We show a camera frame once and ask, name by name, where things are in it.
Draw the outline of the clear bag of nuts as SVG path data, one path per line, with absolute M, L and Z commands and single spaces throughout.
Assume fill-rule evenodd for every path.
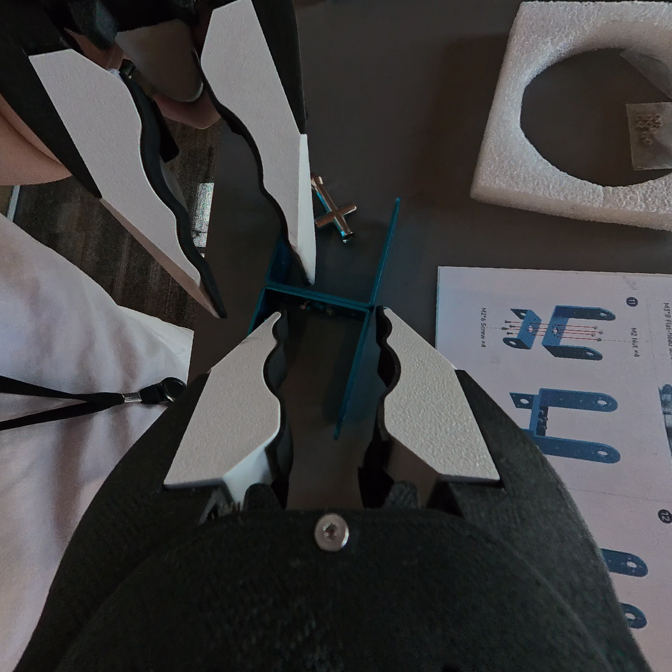
M 671 68 L 657 58 L 626 49 L 628 63 L 671 97 Z M 633 169 L 671 169 L 671 102 L 626 104 Z

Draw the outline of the white foam block with hole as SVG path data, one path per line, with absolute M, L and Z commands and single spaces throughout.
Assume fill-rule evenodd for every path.
M 477 200 L 586 221 L 671 230 L 671 175 L 629 186 L 580 180 L 549 163 L 520 126 L 527 85 L 569 56 L 631 48 L 671 68 L 665 2 L 521 3 L 513 22 L 478 156 Z

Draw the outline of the blue metal bracket assembly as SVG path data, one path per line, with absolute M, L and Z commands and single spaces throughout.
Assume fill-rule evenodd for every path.
M 317 310 L 327 314 L 329 311 L 337 316 L 355 319 L 362 323 L 357 340 L 357 348 L 351 360 L 348 382 L 345 386 L 341 399 L 339 415 L 335 422 L 333 437 L 337 440 L 341 433 L 343 422 L 349 410 L 351 394 L 357 378 L 359 364 L 365 349 L 365 341 L 368 336 L 368 327 L 374 314 L 376 298 L 380 288 L 384 266 L 389 254 L 394 231 L 399 216 L 401 198 L 395 199 L 390 221 L 387 226 L 386 237 L 381 248 L 379 260 L 376 266 L 376 274 L 372 281 L 371 289 L 366 301 L 346 298 L 339 294 L 329 294 L 316 291 L 307 287 L 296 287 L 287 281 L 292 264 L 290 250 L 287 244 L 279 237 L 275 243 L 273 254 L 264 279 L 264 286 L 259 293 L 255 312 L 248 328 L 251 334 L 272 313 L 277 310 L 276 305 L 283 300 L 291 304 L 297 304 L 303 310 Z

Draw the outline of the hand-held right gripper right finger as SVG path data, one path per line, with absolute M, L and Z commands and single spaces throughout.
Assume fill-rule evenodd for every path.
M 374 433 L 362 465 L 362 502 L 381 507 L 396 483 L 421 505 L 447 482 L 500 485 L 456 370 L 390 308 L 376 309 L 380 346 Z

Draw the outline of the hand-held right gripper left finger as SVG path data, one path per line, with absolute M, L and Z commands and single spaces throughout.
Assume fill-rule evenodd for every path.
M 292 436 L 279 390 L 286 377 L 285 313 L 275 312 L 211 369 L 164 480 L 168 489 L 222 486 L 242 503 L 255 483 L 286 505 Z

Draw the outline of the white instruction sheet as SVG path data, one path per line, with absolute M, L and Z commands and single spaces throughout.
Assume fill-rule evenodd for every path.
M 572 494 L 654 671 L 671 670 L 671 276 L 440 267 L 436 348 Z

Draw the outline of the silver cross wrench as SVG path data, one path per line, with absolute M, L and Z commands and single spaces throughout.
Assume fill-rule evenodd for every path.
M 324 182 L 321 176 L 312 174 L 310 176 L 311 185 L 313 191 L 318 196 L 320 202 L 322 203 L 325 213 L 321 214 L 319 217 L 315 218 L 315 227 L 322 229 L 328 224 L 334 224 L 339 231 L 342 242 L 348 242 L 353 236 L 354 232 L 349 228 L 349 225 L 345 219 L 348 214 L 354 213 L 357 211 L 357 206 L 354 203 L 350 203 L 346 206 L 336 206 L 333 202 L 332 197 L 329 195 L 328 191 L 324 186 Z

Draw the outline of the person's left hand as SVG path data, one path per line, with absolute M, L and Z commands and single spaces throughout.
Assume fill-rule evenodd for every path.
M 197 65 L 197 54 L 186 54 L 164 64 L 150 77 L 156 93 L 153 97 L 164 117 L 192 128 L 206 129 L 221 119 Z

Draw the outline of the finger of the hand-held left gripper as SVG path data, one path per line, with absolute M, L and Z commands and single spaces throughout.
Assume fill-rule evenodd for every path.
M 72 49 L 29 56 L 91 174 L 101 203 L 211 314 L 226 311 L 191 237 L 188 209 L 161 157 L 153 105 L 129 78 Z
M 316 241 L 307 135 L 299 131 L 252 1 L 213 10 L 200 66 L 214 104 L 239 122 L 259 156 L 261 186 L 307 282 L 315 283 Z

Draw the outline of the dark desk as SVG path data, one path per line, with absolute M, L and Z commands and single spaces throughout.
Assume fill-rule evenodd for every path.
M 397 197 L 400 214 L 378 302 L 432 345 L 438 267 L 671 274 L 671 233 L 591 223 L 477 202 L 478 153 L 520 1 L 297 1 L 310 167 L 339 205 L 355 202 L 356 235 L 318 232 L 316 287 L 366 300 Z M 626 183 L 628 96 L 664 99 L 617 52 L 577 56 L 542 76 L 523 107 L 551 159 Z M 228 317 L 198 309 L 189 380 L 247 335 L 280 225 L 261 195 L 242 136 L 223 127 L 206 259 Z M 372 437 L 375 324 L 367 335 L 340 439 L 333 425 L 357 323 L 288 307 L 281 387 L 294 441 L 288 508 L 359 508 L 357 466 Z

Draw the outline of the person's left forearm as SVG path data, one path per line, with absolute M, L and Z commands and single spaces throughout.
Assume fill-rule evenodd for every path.
M 1 97 L 1 185 L 33 185 L 68 177 L 71 172 Z

